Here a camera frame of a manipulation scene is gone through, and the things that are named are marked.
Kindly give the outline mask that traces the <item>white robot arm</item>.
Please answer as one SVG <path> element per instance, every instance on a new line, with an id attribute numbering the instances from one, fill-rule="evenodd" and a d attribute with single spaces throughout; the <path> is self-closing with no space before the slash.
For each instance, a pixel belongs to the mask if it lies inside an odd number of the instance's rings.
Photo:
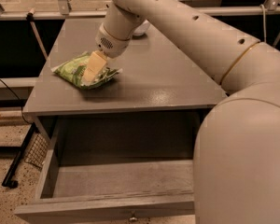
<path id="1" fill-rule="evenodd" d="M 196 224 L 280 224 L 280 51 L 176 0 L 111 0 L 96 42 L 115 58 L 143 21 L 229 95 L 197 134 Z"/>

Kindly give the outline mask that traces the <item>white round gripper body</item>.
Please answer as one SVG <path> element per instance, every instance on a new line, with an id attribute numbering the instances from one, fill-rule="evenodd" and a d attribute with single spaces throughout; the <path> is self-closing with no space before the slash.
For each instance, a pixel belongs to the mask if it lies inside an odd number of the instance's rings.
<path id="1" fill-rule="evenodd" d="M 126 29 L 108 31 L 102 23 L 99 27 L 95 42 L 98 49 L 109 58 L 120 56 L 128 47 L 131 40 L 131 32 Z"/>

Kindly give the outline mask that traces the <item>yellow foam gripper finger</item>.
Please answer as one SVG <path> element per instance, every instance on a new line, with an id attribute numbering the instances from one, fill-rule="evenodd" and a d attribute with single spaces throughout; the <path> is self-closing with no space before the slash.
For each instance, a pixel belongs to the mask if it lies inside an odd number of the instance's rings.
<path id="1" fill-rule="evenodd" d="M 86 65 L 86 69 L 82 76 L 83 83 L 92 83 L 104 70 L 107 64 L 106 56 L 100 51 L 94 51 Z"/>

